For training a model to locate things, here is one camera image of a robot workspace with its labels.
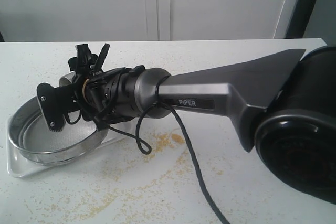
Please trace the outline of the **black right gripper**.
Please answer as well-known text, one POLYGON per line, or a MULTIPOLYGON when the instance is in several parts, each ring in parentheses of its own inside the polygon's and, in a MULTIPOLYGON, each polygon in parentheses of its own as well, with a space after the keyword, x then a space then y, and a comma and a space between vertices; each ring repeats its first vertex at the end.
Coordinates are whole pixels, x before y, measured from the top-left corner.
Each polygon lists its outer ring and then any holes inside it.
POLYGON ((116 109, 118 99, 122 97, 122 77, 126 77, 131 68, 103 71, 109 48, 109 44, 104 44, 99 55, 92 56, 88 44, 79 44, 76 46, 77 56, 68 60, 70 71, 75 73, 68 112, 79 111, 80 117, 94 121, 99 127, 131 121, 130 116, 116 109))

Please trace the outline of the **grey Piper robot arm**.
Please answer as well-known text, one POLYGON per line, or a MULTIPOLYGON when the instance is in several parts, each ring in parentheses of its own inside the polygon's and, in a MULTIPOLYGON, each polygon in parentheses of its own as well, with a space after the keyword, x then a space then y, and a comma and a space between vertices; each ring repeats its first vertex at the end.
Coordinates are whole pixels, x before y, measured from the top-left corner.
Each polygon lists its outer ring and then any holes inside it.
POLYGON ((161 68, 103 71, 77 46, 68 64, 86 120, 98 126, 178 110, 230 119, 243 149, 290 187, 335 203, 335 47, 288 49, 229 66, 171 75, 161 68))

